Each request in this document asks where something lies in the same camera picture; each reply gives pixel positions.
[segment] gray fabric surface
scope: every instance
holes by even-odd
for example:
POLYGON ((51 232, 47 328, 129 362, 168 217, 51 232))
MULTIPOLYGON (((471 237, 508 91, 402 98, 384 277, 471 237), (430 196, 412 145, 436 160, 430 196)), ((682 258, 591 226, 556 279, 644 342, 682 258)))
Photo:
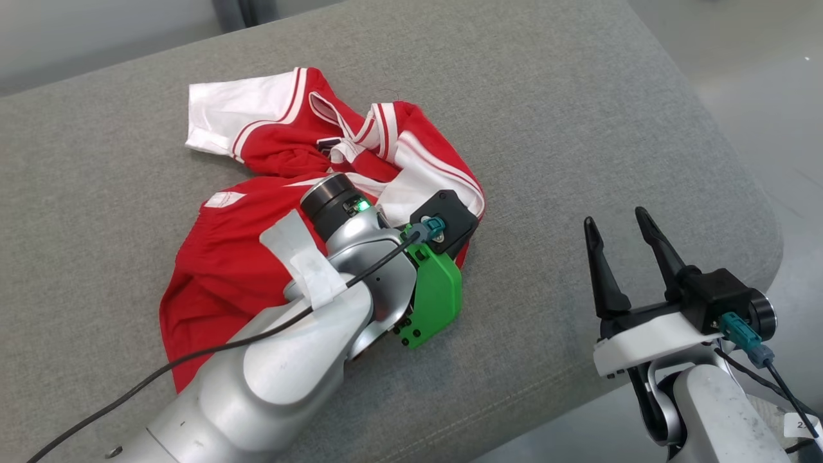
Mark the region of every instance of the gray fabric surface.
MULTIPOLYGON (((464 309, 388 337, 284 461, 466 461, 617 386, 592 365, 591 214, 635 305, 663 282, 633 207, 684 259, 766 289, 769 205, 621 0, 350 0, 0 100, 0 460, 22 461, 165 361, 157 306, 198 204, 248 173, 187 151, 187 85, 323 70, 361 110, 426 111, 488 196, 464 309)), ((97 458, 165 376, 47 461, 97 458)))

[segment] floor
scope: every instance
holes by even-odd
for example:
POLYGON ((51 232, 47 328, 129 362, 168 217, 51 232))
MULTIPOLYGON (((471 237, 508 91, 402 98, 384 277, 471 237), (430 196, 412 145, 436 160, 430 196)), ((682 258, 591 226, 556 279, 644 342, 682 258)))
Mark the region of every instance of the floor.
MULTIPOLYGON (((823 2, 628 1, 773 204, 785 247, 768 291, 779 315, 770 346, 795 395, 823 408, 823 2)), ((780 401, 746 380, 749 393, 780 401)), ((634 394, 623 387, 474 463, 665 459, 646 436, 634 394)))

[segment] screw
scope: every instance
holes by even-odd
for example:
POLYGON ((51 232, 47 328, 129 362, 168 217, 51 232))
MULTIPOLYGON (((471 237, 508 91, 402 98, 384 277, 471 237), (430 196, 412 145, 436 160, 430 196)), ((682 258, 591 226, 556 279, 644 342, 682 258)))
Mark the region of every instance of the screw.
POLYGON ((123 447, 116 446, 115 448, 109 450, 109 452, 105 454, 104 458, 106 460, 108 460, 109 458, 115 458, 117 455, 120 455, 121 453, 123 453, 123 447))

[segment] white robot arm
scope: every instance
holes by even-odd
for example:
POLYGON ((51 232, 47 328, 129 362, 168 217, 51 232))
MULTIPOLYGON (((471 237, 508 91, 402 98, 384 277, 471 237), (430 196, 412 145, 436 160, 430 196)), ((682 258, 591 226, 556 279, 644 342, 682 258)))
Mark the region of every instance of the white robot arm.
POLYGON ((649 436, 667 447, 669 461, 788 462, 785 450, 715 350, 723 353, 733 347, 722 340, 726 316, 745 321, 744 328, 751 327, 760 336, 757 343, 770 339, 777 318, 768 299, 726 269, 703 274, 685 265, 649 213, 637 208, 635 215, 657 258, 666 301, 631 309, 603 254, 600 232, 587 217, 589 268, 601 319, 601 338, 594 350, 598 374, 628 374, 649 436), (676 366, 686 368, 666 377, 658 373, 676 366))

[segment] white patch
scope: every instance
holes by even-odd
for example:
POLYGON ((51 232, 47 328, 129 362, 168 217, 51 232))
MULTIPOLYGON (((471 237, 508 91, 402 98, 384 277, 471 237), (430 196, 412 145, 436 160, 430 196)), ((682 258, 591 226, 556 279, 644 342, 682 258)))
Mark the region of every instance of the white patch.
POLYGON ((230 206, 243 198, 245 194, 236 193, 235 191, 221 191, 214 193, 208 201, 203 205, 204 208, 224 208, 230 206))
MULTIPOLYGON (((811 425, 815 427, 817 434, 823 436, 823 428, 821 428, 821 421, 816 416, 807 414, 807 418, 811 425)), ((811 439, 806 424, 800 419, 800 415, 796 413, 788 413, 783 417, 783 435, 786 437, 805 437, 811 439)))

